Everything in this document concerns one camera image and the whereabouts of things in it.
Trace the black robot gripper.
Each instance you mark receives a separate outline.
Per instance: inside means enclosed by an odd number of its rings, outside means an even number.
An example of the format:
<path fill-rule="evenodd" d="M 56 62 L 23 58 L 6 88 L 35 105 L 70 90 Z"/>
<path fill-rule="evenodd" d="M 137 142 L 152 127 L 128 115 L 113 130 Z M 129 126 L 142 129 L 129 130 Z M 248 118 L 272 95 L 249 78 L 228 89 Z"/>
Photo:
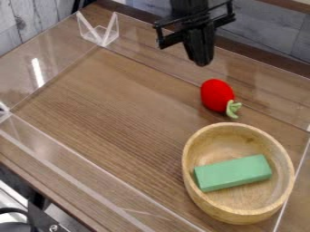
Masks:
<path fill-rule="evenodd" d="M 232 1 L 221 0 L 220 3 L 211 5 L 209 0 L 169 0 L 170 13 L 152 24 L 158 48 L 164 49 L 184 41 L 188 59 L 197 66 L 211 63 L 215 41 L 213 25 L 219 27 L 235 21 Z M 178 30 L 164 35 L 162 28 L 169 25 L 177 25 Z"/>

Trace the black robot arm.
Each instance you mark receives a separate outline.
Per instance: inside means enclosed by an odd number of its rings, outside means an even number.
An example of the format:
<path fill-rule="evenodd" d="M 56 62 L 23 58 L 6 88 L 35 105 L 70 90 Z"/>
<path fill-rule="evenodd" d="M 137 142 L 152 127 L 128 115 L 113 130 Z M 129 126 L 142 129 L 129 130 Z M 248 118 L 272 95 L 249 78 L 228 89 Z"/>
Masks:
<path fill-rule="evenodd" d="M 236 20 L 232 1 L 209 6 L 208 0 L 170 0 L 170 14 L 152 28 L 160 49 L 181 43 L 188 59 L 205 66 L 213 59 L 215 30 Z"/>

